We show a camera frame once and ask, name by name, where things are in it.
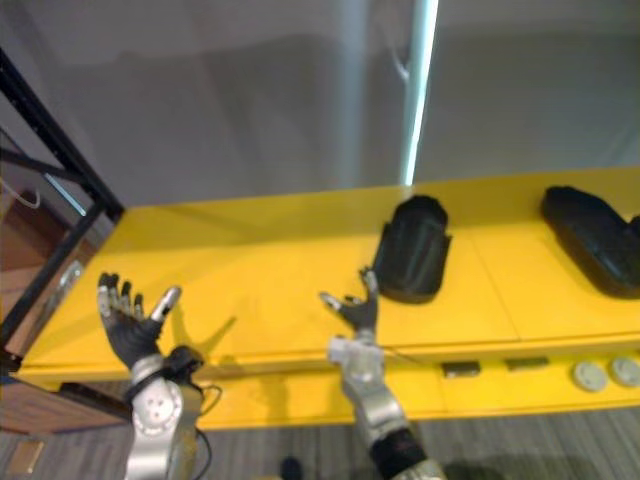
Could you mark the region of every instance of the black cable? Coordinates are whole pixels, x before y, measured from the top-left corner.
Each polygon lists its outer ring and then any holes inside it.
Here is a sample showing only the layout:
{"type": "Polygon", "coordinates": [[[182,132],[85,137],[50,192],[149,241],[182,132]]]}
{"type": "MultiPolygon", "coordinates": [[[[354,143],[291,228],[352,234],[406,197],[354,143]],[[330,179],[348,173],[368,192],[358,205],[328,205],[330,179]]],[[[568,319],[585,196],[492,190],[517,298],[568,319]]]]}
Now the black cable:
{"type": "Polygon", "coordinates": [[[204,478],[204,474],[207,473],[207,470],[209,470],[209,467],[211,466],[211,460],[213,459],[213,454],[211,453],[211,444],[209,443],[209,439],[204,433],[202,433],[202,430],[200,430],[199,428],[196,428],[196,437],[202,438],[202,441],[204,442],[204,446],[207,449],[207,461],[204,464],[204,467],[202,467],[202,470],[200,470],[200,473],[198,473],[198,475],[193,477],[193,480],[201,480],[202,478],[204,478]]]}
{"type": "Polygon", "coordinates": [[[200,415],[198,415],[199,417],[202,417],[204,415],[206,415],[207,413],[209,413],[211,410],[213,410],[213,408],[218,405],[218,403],[220,403],[220,400],[222,399],[222,388],[219,387],[218,385],[209,385],[208,387],[205,387],[202,389],[203,392],[207,391],[207,390],[215,390],[216,392],[218,392],[218,394],[216,395],[216,398],[213,400],[213,402],[211,402],[211,405],[209,405],[207,408],[205,408],[202,412],[200,412],[200,415]]]}

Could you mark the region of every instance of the white wall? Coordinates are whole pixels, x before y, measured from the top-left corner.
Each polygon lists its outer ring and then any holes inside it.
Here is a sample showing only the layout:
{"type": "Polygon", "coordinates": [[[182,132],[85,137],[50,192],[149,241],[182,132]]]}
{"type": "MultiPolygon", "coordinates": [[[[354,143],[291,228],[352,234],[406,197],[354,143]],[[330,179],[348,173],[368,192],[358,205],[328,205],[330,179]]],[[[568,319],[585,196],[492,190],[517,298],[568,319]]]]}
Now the white wall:
{"type": "MultiPolygon", "coordinates": [[[[127,205],[396,183],[410,1],[4,1],[127,205]]],[[[442,0],[417,180],[639,164],[637,0],[442,0]]],[[[0,102],[0,122],[47,153],[0,102]]]]}

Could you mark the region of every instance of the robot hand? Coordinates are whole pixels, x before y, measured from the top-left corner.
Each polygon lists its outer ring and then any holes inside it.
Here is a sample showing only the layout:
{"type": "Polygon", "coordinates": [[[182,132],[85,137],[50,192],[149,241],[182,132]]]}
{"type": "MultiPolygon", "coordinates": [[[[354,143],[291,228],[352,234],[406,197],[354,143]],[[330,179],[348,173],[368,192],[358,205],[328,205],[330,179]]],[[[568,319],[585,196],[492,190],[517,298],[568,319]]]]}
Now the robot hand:
{"type": "Polygon", "coordinates": [[[378,281],[376,274],[369,267],[360,270],[360,279],[367,290],[367,299],[346,295],[341,302],[329,293],[320,293],[320,298],[331,309],[335,310],[356,333],[368,331],[375,337],[378,319],[378,281]]]}
{"type": "Polygon", "coordinates": [[[178,346],[168,357],[157,345],[164,320],[178,301],[172,287],[149,317],[142,296],[130,300],[131,283],[118,293],[118,275],[103,273],[98,282],[98,309],[111,348],[131,371],[127,398],[133,407],[135,436],[126,480],[188,480],[196,455],[196,420],[203,394],[191,375],[202,357],[178,346]]]}
{"type": "Polygon", "coordinates": [[[142,295],[131,306],[131,283],[125,281],[118,294],[118,275],[103,273],[98,282],[98,308],[109,343],[118,358],[129,368],[143,358],[160,353],[156,341],[167,314],[180,298],[181,290],[171,287],[148,318],[144,317],[142,295]]]}
{"type": "Polygon", "coordinates": [[[320,298],[355,330],[353,339],[333,337],[329,361],[342,369],[342,389],[354,408],[356,428],[385,480],[445,480],[409,429],[398,400],[384,382],[384,353],[376,343],[378,282],[370,268],[360,271],[366,300],[320,298]]]}

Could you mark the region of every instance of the floor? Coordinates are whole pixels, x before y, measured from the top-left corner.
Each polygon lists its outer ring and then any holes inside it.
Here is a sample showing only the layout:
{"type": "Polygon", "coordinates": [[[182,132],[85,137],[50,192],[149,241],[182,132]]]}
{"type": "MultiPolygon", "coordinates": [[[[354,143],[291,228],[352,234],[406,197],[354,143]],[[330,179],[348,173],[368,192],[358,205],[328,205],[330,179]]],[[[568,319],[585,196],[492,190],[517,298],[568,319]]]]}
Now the floor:
{"type": "MultiPolygon", "coordinates": [[[[429,454],[449,480],[638,480],[640,408],[580,414],[420,422],[429,454]]],[[[213,465],[207,479],[257,479],[278,474],[296,457],[306,479],[378,478],[350,426],[209,432],[213,465]]],[[[44,437],[30,477],[4,480],[113,480],[124,477],[128,425],[44,437]]],[[[20,440],[0,434],[0,472],[20,440]]],[[[202,461],[203,452],[199,454],[202,461]]]]}

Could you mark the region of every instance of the black rubber piece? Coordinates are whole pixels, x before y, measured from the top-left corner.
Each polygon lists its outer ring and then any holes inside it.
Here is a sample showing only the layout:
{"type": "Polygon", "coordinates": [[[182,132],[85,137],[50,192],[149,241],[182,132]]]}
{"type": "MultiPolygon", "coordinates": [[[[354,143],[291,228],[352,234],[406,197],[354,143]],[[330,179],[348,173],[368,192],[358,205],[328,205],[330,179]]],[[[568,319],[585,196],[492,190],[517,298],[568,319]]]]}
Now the black rubber piece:
{"type": "Polygon", "coordinates": [[[442,285],[451,236],[447,212],[432,197],[413,196],[395,210],[373,262],[380,292],[403,303],[431,300],[442,285]]]}
{"type": "Polygon", "coordinates": [[[427,459],[427,454],[408,428],[396,430],[378,440],[369,455],[385,480],[427,459]]]}
{"type": "Polygon", "coordinates": [[[614,297],[640,298],[639,217],[627,223],[607,202],[573,187],[548,188],[542,214],[598,289],[614,297]]]}

